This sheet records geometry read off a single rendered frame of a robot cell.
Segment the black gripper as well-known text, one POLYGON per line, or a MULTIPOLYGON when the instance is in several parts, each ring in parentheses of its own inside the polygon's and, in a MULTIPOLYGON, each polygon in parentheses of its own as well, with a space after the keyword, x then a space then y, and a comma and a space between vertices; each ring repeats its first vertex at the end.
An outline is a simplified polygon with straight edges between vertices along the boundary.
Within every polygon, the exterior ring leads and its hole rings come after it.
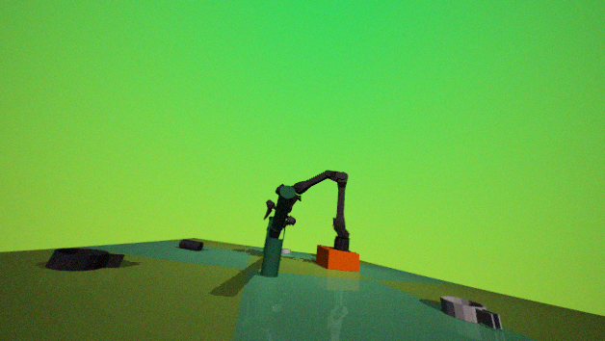
MULTIPOLYGON (((267 208, 267 212, 266 212, 266 215, 265 215, 263 221, 265 221, 267 219, 267 217, 271 214, 272 209, 276 210, 276 205, 271 200, 267 200, 266 204, 267 204, 268 208, 267 208)), ((294 219, 292 216, 290 216, 290 217, 287 216, 286 219, 287 219, 286 226, 291 225, 291 224, 294 226, 294 224, 296 223, 296 219, 294 219)))

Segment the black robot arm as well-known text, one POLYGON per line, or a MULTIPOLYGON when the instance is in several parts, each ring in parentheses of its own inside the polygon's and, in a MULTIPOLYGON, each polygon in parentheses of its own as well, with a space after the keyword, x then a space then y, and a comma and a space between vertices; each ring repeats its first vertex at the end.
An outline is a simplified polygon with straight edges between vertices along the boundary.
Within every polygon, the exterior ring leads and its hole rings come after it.
POLYGON ((294 205, 297 200, 302 201, 301 195, 306 192, 310 187, 326 180, 330 179, 337 182, 338 186, 338 200, 337 200, 337 215, 333 218, 333 228, 337 232, 334 240, 334 249, 341 251, 349 251, 349 231, 346 228, 344 208, 345 208, 345 189, 348 181, 348 174, 343 171, 326 170, 308 180, 295 183, 293 186, 296 194, 294 196, 292 204, 294 205), (298 195, 297 195, 298 194, 298 195))

